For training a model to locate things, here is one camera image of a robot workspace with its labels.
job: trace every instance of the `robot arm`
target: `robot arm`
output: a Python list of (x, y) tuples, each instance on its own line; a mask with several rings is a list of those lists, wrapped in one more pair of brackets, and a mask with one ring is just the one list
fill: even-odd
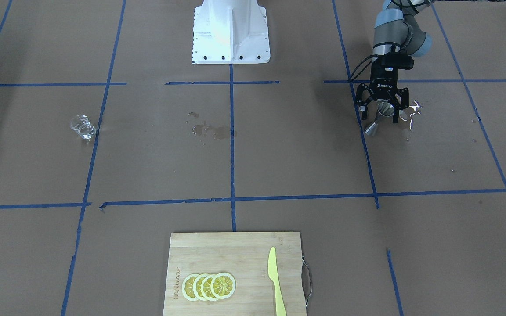
[[(367, 119), (368, 104), (372, 101), (379, 102), (377, 119), (392, 116), (393, 123), (398, 122), (399, 112), (409, 107), (409, 89), (397, 87), (398, 70), (412, 69), (413, 56), (423, 56), (430, 50), (432, 39), (420, 29), (415, 15), (432, 2), (434, 0), (384, 2), (374, 26), (370, 84), (360, 84), (355, 96), (363, 120)], [(362, 100), (365, 91), (370, 96)]]

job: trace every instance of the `yellow plastic knife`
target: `yellow plastic knife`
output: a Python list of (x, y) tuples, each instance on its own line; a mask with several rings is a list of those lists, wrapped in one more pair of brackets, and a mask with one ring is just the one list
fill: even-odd
[(275, 247), (272, 247), (271, 252), (269, 252), (269, 278), (275, 284), (277, 316), (286, 316), (285, 302), (282, 299), (281, 284), (278, 280), (277, 249)]

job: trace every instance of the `cutting board handle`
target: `cutting board handle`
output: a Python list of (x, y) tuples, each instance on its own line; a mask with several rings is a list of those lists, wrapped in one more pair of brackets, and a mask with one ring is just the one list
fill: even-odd
[[(308, 290), (306, 291), (305, 285), (309, 285)], [(304, 290), (304, 298), (306, 298), (306, 307), (310, 302), (311, 294), (313, 293), (312, 281), (311, 281), (311, 269), (308, 266), (306, 259), (302, 256), (302, 289)]]

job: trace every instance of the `knife handle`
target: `knife handle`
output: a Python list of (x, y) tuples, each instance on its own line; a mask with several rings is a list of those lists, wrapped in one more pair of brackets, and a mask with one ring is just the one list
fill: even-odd
[(277, 308), (277, 316), (286, 316), (285, 302), (282, 299), (280, 282), (275, 282), (275, 301)]

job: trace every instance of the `water spill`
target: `water spill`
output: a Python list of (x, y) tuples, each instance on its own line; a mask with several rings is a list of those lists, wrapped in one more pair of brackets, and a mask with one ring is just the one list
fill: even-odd
[(421, 111), (418, 111), (417, 109), (418, 108), (423, 108), (423, 104), (422, 103), (419, 103), (417, 100), (413, 100), (413, 103), (415, 105), (410, 105), (409, 107), (411, 109), (413, 109), (413, 113), (409, 115), (409, 131), (410, 132), (413, 132), (413, 116), (415, 114), (418, 114), (420, 115), (421, 114)]
[(227, 138), (230, 138), (231, 136), (231, 130), (227, 126), (220, 126), (213, 129), (214, 133), (212, 134), (212, 137), (215, 140), (226, 140)]
[(228, 126), (213, 126), (207, 124), (206, 121), (193, 127), (192, 132), (197, 136), (210, 136), (215, 140), (226, 140), (231, 137), (231, 129)]
[(413, 100), (413, 103), (414, 103), (415, 105), (410, 105), (409, 107), (410, 107), (410, 108), (413, 108), (413, 111), (414, 111), (414, 112), (417, 112), (417, 109), (418, 109), (418, 108), (423, 108), (423, 104), (421, 104), (421, 103), (417, 102), (417, 100)]
[(195, 125), (195, 127), (192, 128), (193, 134), (195, 134), (197, 136), (201, 136), (202, 135), (202, 131), (203, 131), (203, 129), (204, 129), (205, 126), (206, 126), (206, 122), (205, 121), (202, 121), (202, 124)]

